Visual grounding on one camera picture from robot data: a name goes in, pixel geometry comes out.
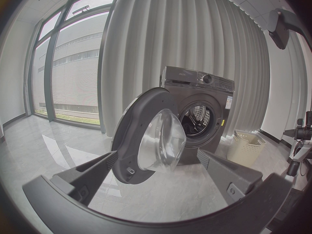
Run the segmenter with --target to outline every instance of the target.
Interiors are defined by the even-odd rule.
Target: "washing machine door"
[[[175,168],[186,143],[177,115],[177,103],[165,88],[152,88],[132,101],[111,143],[111,151],[118,150],[112,170],[120,182],[139,184],[155,171]]]

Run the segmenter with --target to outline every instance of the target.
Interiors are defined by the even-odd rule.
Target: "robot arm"
[[[285,49],[289,39],[289,30],[293,30],[301,34],[307,41],[312,51],[312,39],[303,24],[299,21],[296,14],[283,10],[271,10],[269,15],[269,23],[267,25],[269,35],[280,49]]]

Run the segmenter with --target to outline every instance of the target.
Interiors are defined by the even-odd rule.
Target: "washing machine drum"
[[[191,107],[182,119],[185,135],[189,138],[200,136],[207,129],[212,117],[211,110],[204,105]]]

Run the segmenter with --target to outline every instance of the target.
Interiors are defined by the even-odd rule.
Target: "white wall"
[[[0,118],[5,123],[23,113],[25,56],[34,25],[15,21],[0,57]]]
[[[270,93],[267,111],[261,129],[281,140],[292,143],[293,138],[283,136],[287,129],[296,127],[297,119],[306,108],[307,80],[305,61],[297,34],[290,33],[286,49],[279,49],[268,31],[265,36],[270,56]]]

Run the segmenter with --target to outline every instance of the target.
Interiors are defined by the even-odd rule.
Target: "window frame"
[[[104,126],[104,121],[103,121],[103,115],[101,114],[101,94],[100,94],[100,84],[101,84],[101,75],[99,72],[100,66],[102,64],[102,60],[99,58],[99,63],[98,63],[98,76],[97,76],[97,91],[98,91],[98,111],[99,111],[99,119],[100,119],[100,125],[96,124],[90,124],[90,123],[82,123],[82,122],[75,122],[75,121],[70,121],[70,120],[65,120],[65,119],[59,119],[56,118],[55,116],[55,110],[53,106],[53,98],[52,98],[52,81],[51,81],[51,74],[52,74],[52,65],[53,65],[53,54],[54,54],[54,49],[55,49],[55,44],[57,40],[58,33],[60,32],[61,29],[65,28],[66,26],[75,23],[83,18],[90,17],[92,15],[108,12],[107,20],[105,22],[103,34],[102,34],[102,39],[101,39],[101,45],[100,45],[100,50],[103,51],[104,48],[104,43],[105,43],[105,38],[106,38],[106,33],[107,33],[107,28],[109,25],[109,21],[112,15],[112,12],[114,10],[115,4],[117,0],[113,0],[111,4],[106,4],[102,6],[98,6],[95,8],[92,8],[90,10],[87,10],[85,12],[79,13],[68,20],[65,20],[66,17],[68,16],[68,13],[70,9],[72,8],[73,4],[79,0],[68,0],[67,3],[60,8],[58,8],[55,12],[53,12],[48,18],[45,20],[40,20],[34,30],[33,34],[33,39],[34,39],[34,44],[32,47],[32,51],[30,53],[30,62],[28,66],[28,77],[27,77],[27,85],[28,85],[28,101],[30,104],[30,113],[31,115],[36,115],[41,118],[48,119],[50,122],[55,121],[63,124],[68,124],[72,126],[78,126],[78,127],[84,127],[84,128],[90,128],[90,129],[97,129],[101,130],[102,133],[106,133],[105,126]],[[49,31],[47,34],[45,34],[40,40],[40,34],[41,31],[44,27],[44,25],[57,13],[60,12],[60,15],[57,19],[57,22],[54,26],[54,28]],[[46,53],[46,62],[44,65],[44,94],[45,94],[45,105],[46,105],[46,111],[47,111],[47,116],[46,115],[41,115],[38,114],[34,111],[34,103],[33,103],[33,96],[32,96],[32,72],[33,72],[33,62],[34,62],[34,53],[36,48],[43,43],[45,40],[47,40],[50,37],[49,41],[49,46],[47,49]]]

